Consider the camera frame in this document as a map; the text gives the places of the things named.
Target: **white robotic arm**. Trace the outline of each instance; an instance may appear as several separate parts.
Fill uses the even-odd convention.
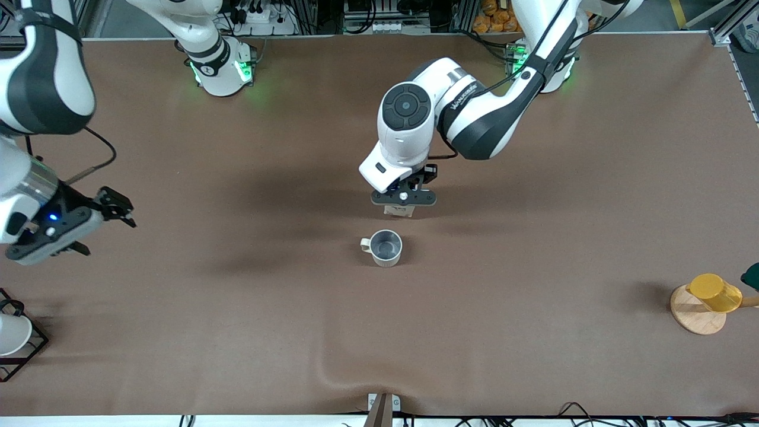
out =
[[[616,3],[616,10],[624,3],[606,2]],[[626,2],[625,10],[641,2]],[[409,191],[420,190],[436,175],[436,167],[427,166],[435,129],[466,159],[487,160],[498,154],[535,96],[555,90],[568,77],[580,44],[575,37],[587,29],[580,4],[581,0],[512,1],[531,54],[504,96],[493,95],[448,58],[422,65],[391,88],[379,108],[379,141],[359,167],[376,190],[373,202],[434,203],[431,192],[422,197],[425,202],[418,202],[413,199],[419,195]]]
[[[105,220],[128,218],[131,204],[110,188],[90,199],[24,153],[19,134],[73,134],[95,111],[71,1],[21,0],[17,21],[27,45],[0,60],[0,244],[19,264],[73,249]]]
[[[195,78],[213,96],[229,96],[253,83],[256,51],[222,36],[213,18],[222,0],[127,0],[174,34],[190,57]]]

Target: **black metal rack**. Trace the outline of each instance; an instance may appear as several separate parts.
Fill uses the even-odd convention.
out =
[[[0,288],[0,299],[12,299],[5,289]],[[10,314],[12,307],[4,309],[5,314]],[[0,382],[6,382],[13,377],[16,372],[23,368],[29,361],[39,353],[48,343],[48,337],[32,321],[32,336],[26,344],[11,356],[0,356]]]

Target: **white cup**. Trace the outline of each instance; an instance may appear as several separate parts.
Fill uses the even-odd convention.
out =
[[[21,350],[32,336],[32,321],[24,316],[24,304],[15,299],[4,299],[0,302],[0,310],[8,304],[16,311],[12,315],[0,313],[0,356]]]
[[[372,254],[374,262],[380,267],[392,267],[401,259],[403,241],[398,233],[381,229],[375,232],[371,238],[361,240],[361,250]]]

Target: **wire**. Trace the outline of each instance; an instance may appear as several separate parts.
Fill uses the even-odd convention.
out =
[[[377,5],[374,0],[367,0],[369,8],[367,9],[367,19],[358,30],[344,30],[348,34],[361,34],[369,30],[374,25],[377,16]]]
[[[282,8],[278,8],[279,14],[282,14]],[[299,23],[301,23],[302,26],[306,27],[308,29],[308,33],[313,35],[313,30],[319,30],[319,27],[313,24],[310,24],[301,18],[299,13],[296,12],[295,7],[287,8],[287,14],[289,16],[295,17],[296,20],[298,20]]]
[[[605,21],[604,21],[604,22],[603,22],[601,25],[599,25],[598,27],[595,27],[595,28],[594,28],[594,29],[592,29],[592,30],[588,30],[588,31],[586,31],[586,32],[584,32],[584,33],[582,33],[582,34],[580,34],[579,36],[575,37],[574,39],[572,39],[572,43],[574,43],[574,42],[576,42],[576,41],[578,41],[578,40],[580,40],[580,39],[582,39],[582,38],[584,38],[584,37],[590,36],[591,34],[593,34],[593,33],[596,33],[597,31],[599,31],[599,30],[602,30],[604,27],[606,27],[607,25],[611,24],[611,23],[612,23],[612,21],[614,21],[614,20],[615,20],[615,19],[616,19],[616,18],[619,16],[619,14],[621,14],[621,13],[622,13],[622,11],[624,11],[624,10],[625,10],[625,8],[627,7],[627,5],[628,5],[629,3],[630,3],[630,0],[625,0],[625,2],[624,2],[624,3],[622,3],[622,7],[621,7],[621,8],[619,8],[619,9],[617,10],[617,12],[615,12],[615,13],[614,13],[614,14],[613,14],[613,15],[612,15],[612,16],[611,16],[609,19],[605,20]]]
[[[31,157],[34,157],[34,152],[32,151],[32,138],[29,137],[29,135],[24,135],[24,139],[27,140],[27,153]]]
[[[11,15],[5,13],[5,11],[0,11],[0,13],[2,13],[3,18],[7,18],[5,19],[5,22],[3,22],[2,28],[0,28],[0,33],[2,33],[6,28],[8,28],[8,24],[11,23]]]
[[[553,15],[553,19],[551,19],[551,22],[548,23],[548,27],[546,27],[546,30],[543,31],[543,35],[540,36],[540,40],[538,40],[537,44],[535,44],[535,49],[533,49],[532,54],[537,55],[537,50],[540,49],[540,46],[543,44],[543,41],[546,39],[546,36],[548,35],[548,32],[550,31],[551,27],[553,27],[553,25],[556,22],[556,20],[559,19],[559,15],[562,13],[562,11],[564,11],[564,7],[568,3],[568,1],[569,0],[564,0],[562,2],[562,4],[559,6],[559,9],[556,10],[556,13]],[[497,89],[498,87],[501,87],[503,84],[505,84],[506,82],[510,81],[512,78],[516,77],[516,75],[521,72],[522,68],[524,68],[524,64],[522,64],[522,66],[519,67],[519,69],[514,70],[513,73],[509,74],[508,76],[506,76],[503,80],[499,81],[498,83],[495,83],[494,85],[492,85],[490,87],[486,87],[485,89],[481,89],[481,90],[477,91],[469,99],[471,100],[472,98],[476,98],[476,97],[478,97],[480,95],[483,95],[485,93],[490,92],[491,90],[494,90],[494,89]]]
[[[580,427],[581,425],[590,423],[593,425],[594,422],[598,422],[599,424],[605,424],[605,425],[611,425],[612,427],[627,427],[626,425],[622,424],[614,424],[613,422],[604,421],[602,419],[596,419],[596,418],[588,418],[583,421],[580,421],[576,424],[577,427]]]
[[[500,59],[504,62],[516,62],[515,59],[512,58],[506,58],[505,56],[499,55],[497,52],[494,52],[490,47],[498,47],[500,49],[505,49],[506,44],[500,44],[500,43],[494,43],[489,42],[485,39],[483,39],[480,34],[477,33],[477,31],[469,32],[466,30],[453,30],[452,33],[461,33],[469,37],[470,39],[474,40],[475,42],[478,42],[484,46],[485,49],[487,49],[488,52],[490,52],[491,55],[495,56],[496,58]]]
[[[113,146],[113,144],[108,142],[108,140],[106,140],[103,136],[101,136],[99,133],[95,132],[94,130],[88,128],[87,126],[84,127],[84,130],[91,133],[91,135],[94,136],[95,138],[100,139],[101,142],[103,142],[108,148],[111,149],[111,158],[106,160],[103,163],[100,163],[99,165],[91,166],[83,170],[82,172],[79,172],[78,174],[72,176],[71,178],[69,178],[69,180],[66,181],[66,185],[74,184],[75,182],[80,181],[81,179],[86,178],[89,175],[92,175],[94,172],[97,172],[98,170],[110,165],[116,160],[117,153],[116,153],[116,148]]]
[[[428,159],[430,159],[430,160],[448,160],[448,159],[452,159],[452,158],[458,156],[458,150],[456,150],[451,145],[451,143],[448,141],[448,138],[442,137],[442,142],[446,143],[446,145],[448,146],[448,148],[451,149],[452,153],[451,154],[443,154],[441,156],[429,156]]]
[[[563,410],[561,412],[559,412],[559,415],[557,415],[557,417],[559,417],[559,416],[563,415],[564,413],[566,413],[573,406],[576,406],[580,411],[582,411],[582,413],[585,414],[585,416],[587,417],[587,419],[591,422],[591,425],[593,425],[593,419],[591,418],[590,414],[588,414],[587,411],[585,410],[585,408],[582,407],[582,405],[579,404],[579,403],[577,403],[577,402],[568,402],[568,403],[565,403],[565,407],[563,408]]]
[[[179,419],[179,427],[184,427],[184,418],[187,417],[187,427],[193,427],[195,425],[195,415],[183,415]]]
[[[433,29],[433,28],[442,28],[442,27],[449,27],[451,25],[451,21],[446,22],[445,24],[440,25],[430,25],[427,28]]]
[[[258,65],[263,60],[263,53],[266,51],[266,42],[269,41],[269,39],[263,39],[263,46],[261,46],[261,54],[258,55],[256,58],[256,65]]]

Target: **mug handle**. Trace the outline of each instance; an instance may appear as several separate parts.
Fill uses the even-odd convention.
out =
[[[371,239],[362,239],[361,240],[361,250],[364,251],[364,252],[371,253],[372,252],[371,242],[372,242]]]
[[[0,312],[8,304],[12,305],[13,308],[16,309],[16,311],[13,312],[13,316],[18,317],[24,314],[24,303],[21,301],[17,301],[15,299],[3,299],[2,301],[0,301]]]

